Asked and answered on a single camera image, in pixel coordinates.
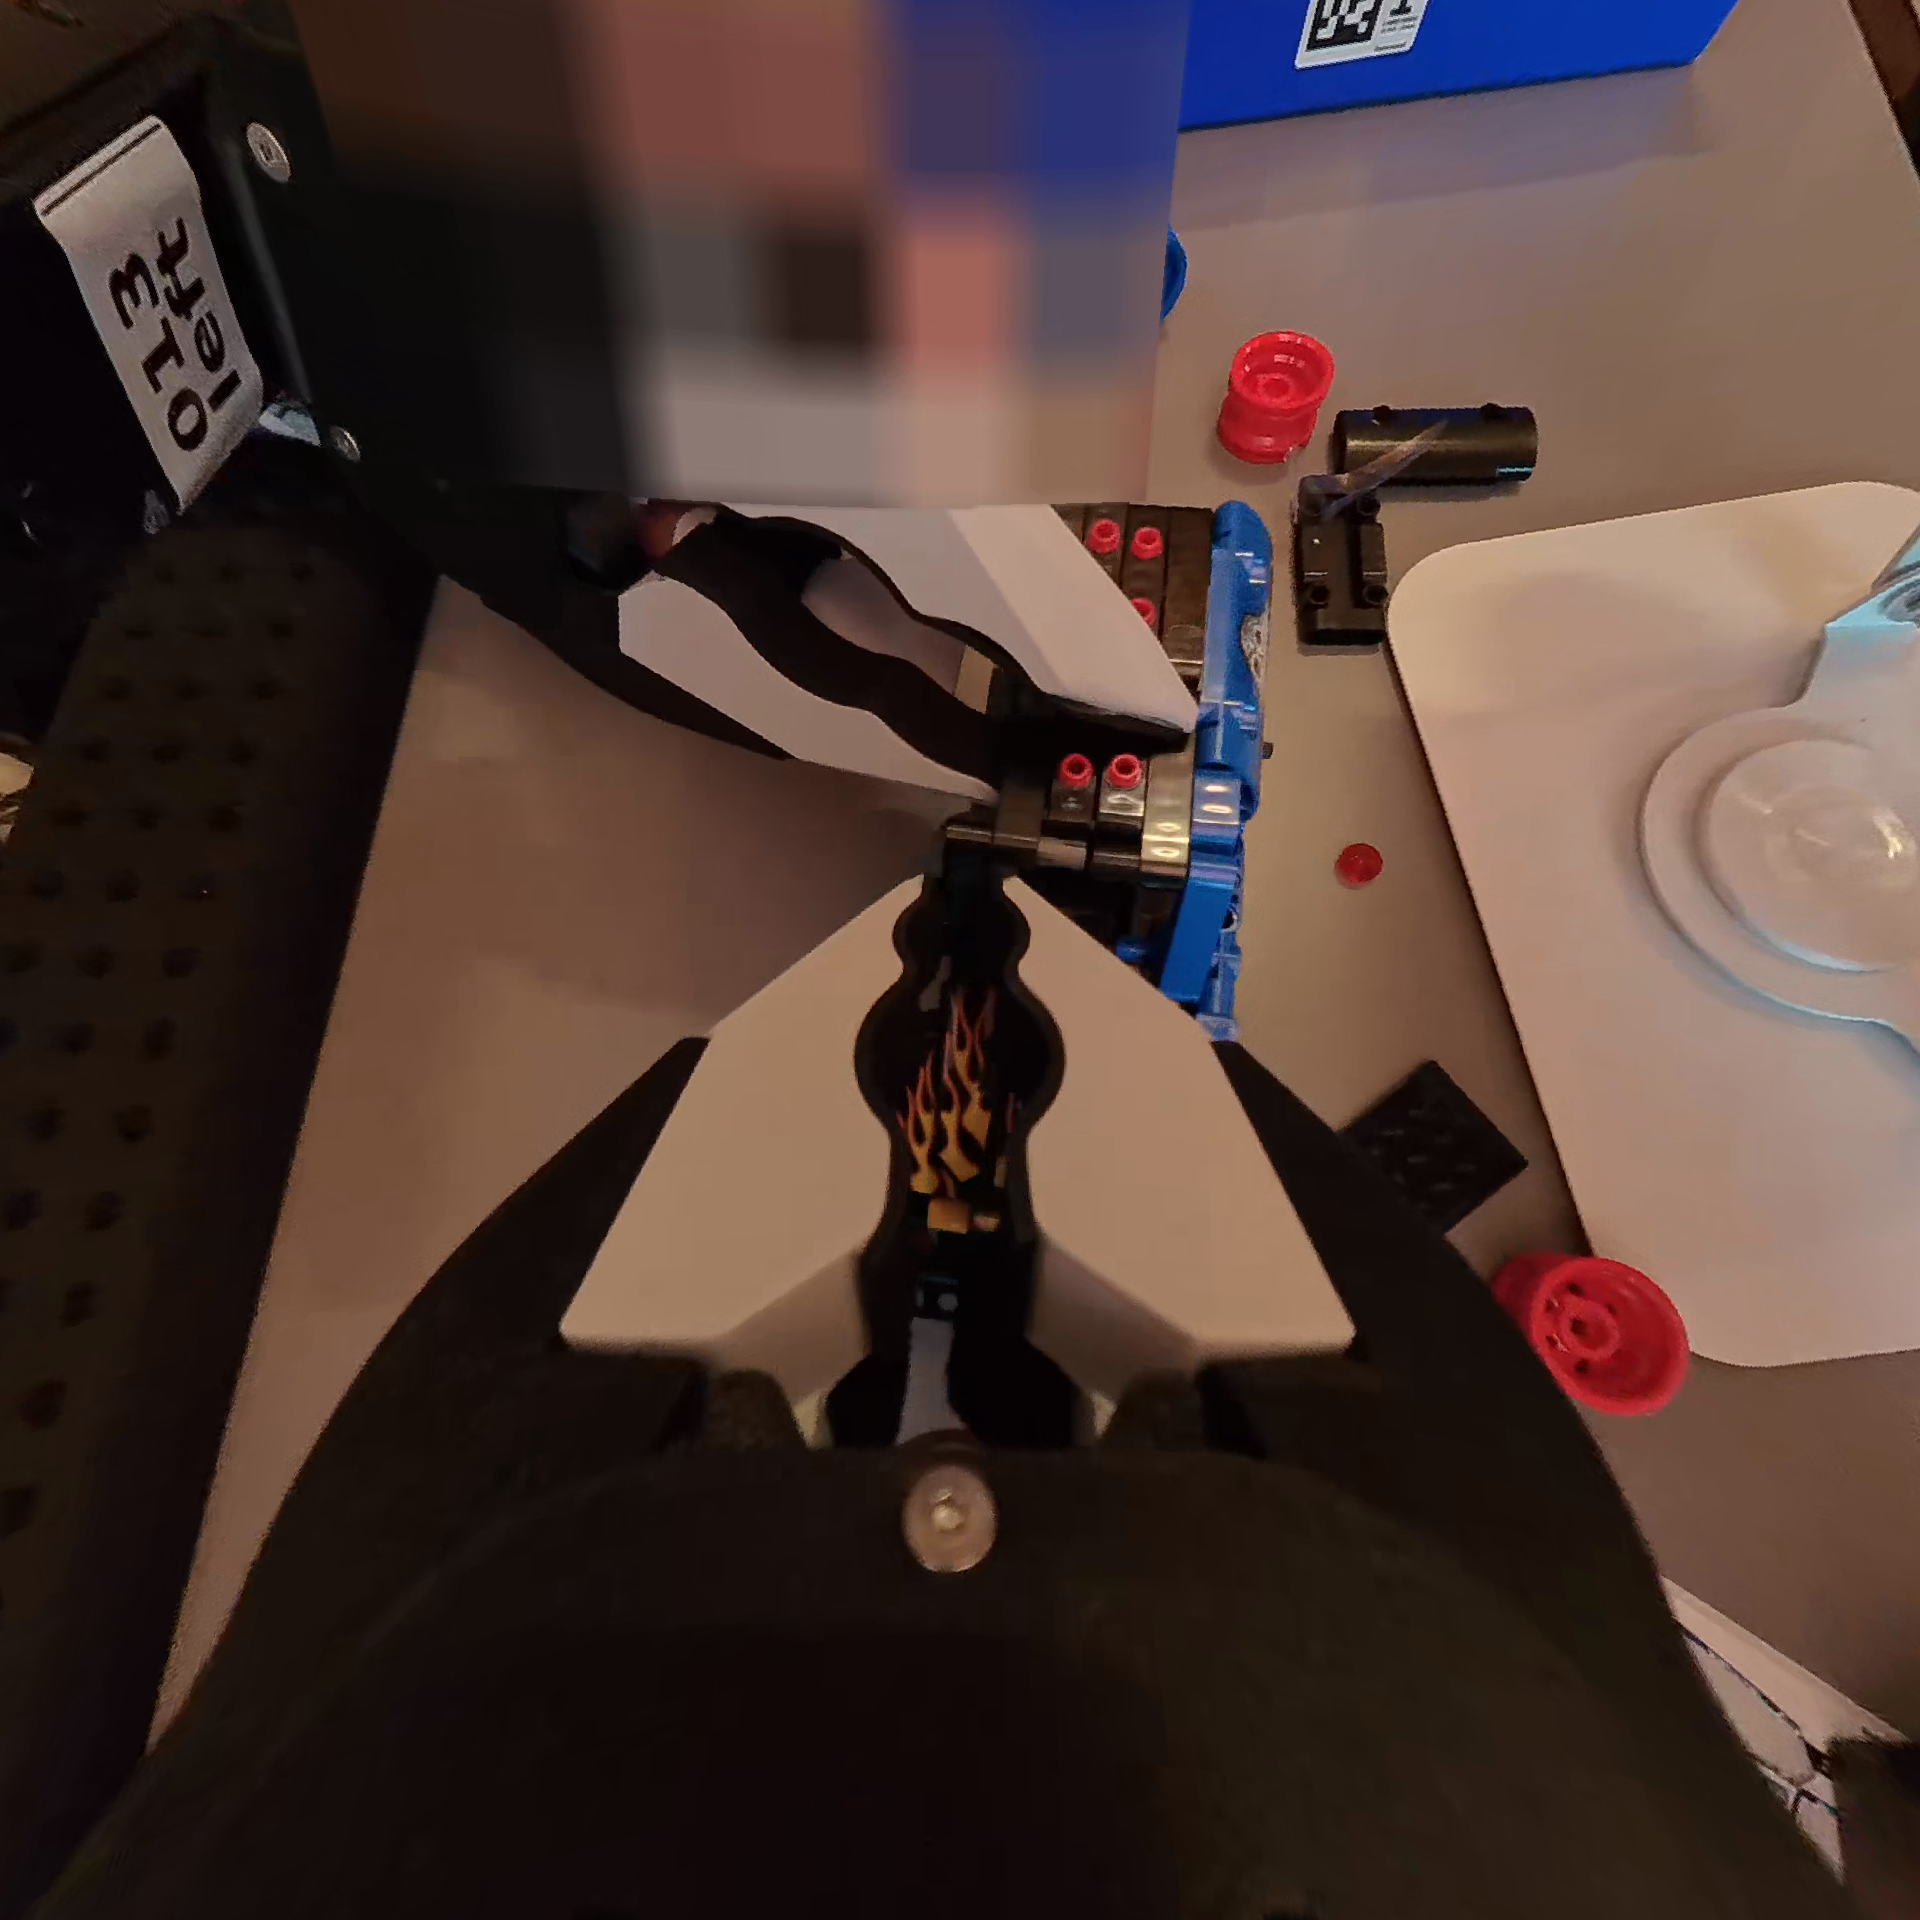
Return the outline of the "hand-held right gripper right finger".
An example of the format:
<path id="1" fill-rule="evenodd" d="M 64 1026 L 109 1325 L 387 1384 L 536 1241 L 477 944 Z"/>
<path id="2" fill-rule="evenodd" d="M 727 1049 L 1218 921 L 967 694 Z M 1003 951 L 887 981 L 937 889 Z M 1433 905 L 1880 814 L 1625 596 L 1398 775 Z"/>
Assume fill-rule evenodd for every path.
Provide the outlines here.
<path id="1" fill-rule="evenodd" d="M 1027 880 L 995 896 L 993 1156 L 1032 1246 L 1009 1440 L 1088 1442 L 1156 1376 L 1342 1355 L 1354 1318 L 1206 1028 Z"/>

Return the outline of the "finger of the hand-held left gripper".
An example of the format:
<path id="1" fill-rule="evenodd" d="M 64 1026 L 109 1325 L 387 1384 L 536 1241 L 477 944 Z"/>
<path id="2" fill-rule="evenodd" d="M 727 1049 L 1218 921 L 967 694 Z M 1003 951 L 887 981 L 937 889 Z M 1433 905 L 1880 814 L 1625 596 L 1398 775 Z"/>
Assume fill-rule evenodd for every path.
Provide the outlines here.
<path id="1" fill-rule="evenodd" d="M 684 523 L 616 602 L 626 660 L 792 761 L 988 799 L 967 641 L 814 523 Z"/>
<path id="2" fill-rule="evenodd" d="M 1138 738 L 1186 738 L 1195 728 L 1195 694 L 1164 660 L 1158 632 L 1050 505 L 716 501 L 705 523 L 826 529 L 921 620 L 964 638 L 967 660 L 985 660 L 1026 690 L 1049 720 L 1071 719 Z M 976 713 L 995 738 L 1000 720 Z"/>

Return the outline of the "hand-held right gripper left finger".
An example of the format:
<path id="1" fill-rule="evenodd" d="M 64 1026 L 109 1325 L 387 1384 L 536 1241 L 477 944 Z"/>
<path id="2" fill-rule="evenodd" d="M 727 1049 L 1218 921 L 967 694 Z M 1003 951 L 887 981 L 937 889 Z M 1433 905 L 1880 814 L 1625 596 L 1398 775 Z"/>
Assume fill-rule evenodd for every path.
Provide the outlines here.
<path id="1" fill-rule="evenodd" d="M 767 1376 L 826 1442 L 826 1394 L 867 1349 L 860 1257 L 898 1143 L 854 1041 L 921 890 L 898 880 L 712 1026 L 561 1317 L 568 1353 Z"/>

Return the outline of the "brick-built toy truck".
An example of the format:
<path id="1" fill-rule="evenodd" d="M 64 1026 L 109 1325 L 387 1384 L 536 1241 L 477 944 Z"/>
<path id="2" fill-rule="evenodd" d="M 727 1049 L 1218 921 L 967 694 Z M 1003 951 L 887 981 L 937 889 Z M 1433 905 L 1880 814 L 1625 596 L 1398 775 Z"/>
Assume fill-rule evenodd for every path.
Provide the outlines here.
<path id="1" fill-rule="evenodd" d="M 1195 694 L 1195 728 L 1148 754 L 1118 731 L 1043 719 L 988 677 L 1003 758 L 993 799 L 954 817 L 898 921 L 902 978 L 860 1036 L 860 1087 L 892 1124 L 881 1229 L 860 1259 L 867 1328 L 960 1317 L 1018 1332 L 1032 1246 L 1003 1225 L 993 1156 L 993 1011 L 1006 954 L 995 884 L 1027 880 L 1118 954 L 1213 1051 L 1233 1041 L 1248 826 L 1260 805 L 1272 543 L 1244 501 L 1071 505 L 1071 535 L 1133 602 Z"/>

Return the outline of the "black studded plate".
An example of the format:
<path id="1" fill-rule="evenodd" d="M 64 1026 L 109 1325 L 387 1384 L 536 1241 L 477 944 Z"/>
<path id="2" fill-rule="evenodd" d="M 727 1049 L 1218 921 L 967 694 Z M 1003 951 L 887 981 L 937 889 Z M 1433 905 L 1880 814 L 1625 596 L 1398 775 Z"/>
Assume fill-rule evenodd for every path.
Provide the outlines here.
<path id="1" fill-rule="evenodd" d="M 1338 1125 L 1441 1235 L 1461 1229 L 1528 1170 L 1524 1151 L 1436 1060 L 1420 1060 L 1371 1108 Z"/>

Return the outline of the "small red hub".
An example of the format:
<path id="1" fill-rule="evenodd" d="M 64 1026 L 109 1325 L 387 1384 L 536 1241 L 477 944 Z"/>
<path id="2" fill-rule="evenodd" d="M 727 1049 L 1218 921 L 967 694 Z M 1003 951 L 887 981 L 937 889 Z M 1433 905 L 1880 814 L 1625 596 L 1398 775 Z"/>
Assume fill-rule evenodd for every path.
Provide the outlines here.
<path id="1" fill-rule="evenodd" d="M 1289 461 L 1309 444 L 1333 376 L 1333 349 L 1309 334 L 1270 328 L 1244 338 L 1227 365 L 1218 444 L 1242 464 Z"/>

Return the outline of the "black cylindrical piece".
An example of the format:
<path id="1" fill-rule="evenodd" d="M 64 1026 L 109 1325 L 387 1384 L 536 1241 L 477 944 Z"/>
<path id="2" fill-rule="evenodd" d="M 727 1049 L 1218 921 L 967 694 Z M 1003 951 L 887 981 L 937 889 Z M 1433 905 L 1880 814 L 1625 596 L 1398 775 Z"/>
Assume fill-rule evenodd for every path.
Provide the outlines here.
<path id="1" fill-rule="evenodd" d="M 1345 408 L 1333 421 L 1328 466 L 1376 487 L 1517 487 L 1541 458 L 1541 425 L 1524 405 Z"/>

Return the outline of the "red wheel hub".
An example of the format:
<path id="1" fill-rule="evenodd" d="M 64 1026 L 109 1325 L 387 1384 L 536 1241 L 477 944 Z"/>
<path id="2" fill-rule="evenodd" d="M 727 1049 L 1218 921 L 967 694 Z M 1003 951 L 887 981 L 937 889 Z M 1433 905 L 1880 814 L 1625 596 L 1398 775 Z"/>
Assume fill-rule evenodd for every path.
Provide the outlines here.
<path id="1" fill-rule="evenodd" d="M 1492 1292 L 1575 1405 L 1644 1417 L 1675 1399 L 1691 1341 L 1643 1271 L 1539 1249 L 1504 1259 Z"/>

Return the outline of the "white wooden book stand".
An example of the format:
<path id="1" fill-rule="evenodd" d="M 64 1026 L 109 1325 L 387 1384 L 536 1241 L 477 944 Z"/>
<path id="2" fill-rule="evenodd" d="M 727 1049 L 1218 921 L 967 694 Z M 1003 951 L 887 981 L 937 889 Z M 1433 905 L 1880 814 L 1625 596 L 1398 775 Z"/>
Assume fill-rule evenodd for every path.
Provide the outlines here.
<path id="1" fill-rule="evenodd" d="M 1691 1349 L 1918 1349 L 1918 492 L 1488 538 L 1389 642 L 1570 1198 Z"/>

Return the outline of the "dark perforated panel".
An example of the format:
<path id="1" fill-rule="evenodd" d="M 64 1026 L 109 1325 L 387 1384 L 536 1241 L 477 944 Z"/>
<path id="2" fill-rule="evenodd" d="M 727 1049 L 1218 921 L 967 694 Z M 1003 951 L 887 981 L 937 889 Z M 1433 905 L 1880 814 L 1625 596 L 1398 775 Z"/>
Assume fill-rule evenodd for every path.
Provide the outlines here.
<path id="1" fill-rule="evenodd" d="M 159 535 L 2 853 L 2 1916 L 148 1742 L 435 576 Z"/>

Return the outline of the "blue plastic bin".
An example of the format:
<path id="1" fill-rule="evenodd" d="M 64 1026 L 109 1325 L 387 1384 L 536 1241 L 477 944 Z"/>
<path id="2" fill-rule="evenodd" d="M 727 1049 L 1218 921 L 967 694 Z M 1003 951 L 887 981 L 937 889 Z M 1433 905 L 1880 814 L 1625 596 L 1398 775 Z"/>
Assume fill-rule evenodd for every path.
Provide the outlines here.
<path id="1" fill-rule="evenodd" d="M 1735 4 L 1195 4 L 1181 131 L 1691 64 Z"/>

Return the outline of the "sticker sheet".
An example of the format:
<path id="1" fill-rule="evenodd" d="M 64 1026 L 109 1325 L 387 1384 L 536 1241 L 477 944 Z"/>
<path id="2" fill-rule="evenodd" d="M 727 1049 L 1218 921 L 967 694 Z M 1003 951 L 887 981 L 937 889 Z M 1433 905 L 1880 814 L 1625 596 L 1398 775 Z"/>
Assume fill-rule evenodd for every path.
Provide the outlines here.
<path id="1" fill-rule="evenodd" d="M 1721 1713 L 1798 1832 L 1841 1875 L 1836 1754 L 1849 1739 L 1904 1742 L 1904 1734 L 1675 1581 L 1661 1578 L 1661 1590 Z"/>

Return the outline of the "black bracket brick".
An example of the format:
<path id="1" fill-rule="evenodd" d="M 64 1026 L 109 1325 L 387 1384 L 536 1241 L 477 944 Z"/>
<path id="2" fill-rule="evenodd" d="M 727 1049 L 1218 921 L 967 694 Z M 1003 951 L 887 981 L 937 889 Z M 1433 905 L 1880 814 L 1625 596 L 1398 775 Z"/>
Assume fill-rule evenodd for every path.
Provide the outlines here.
<path id="1" fill-rule="evenodd" d="M 1390 596 L 1377 492 L 1309 474 L 1292 499 L 1289 550 L 1301 648 L 1377 648 Z"/>

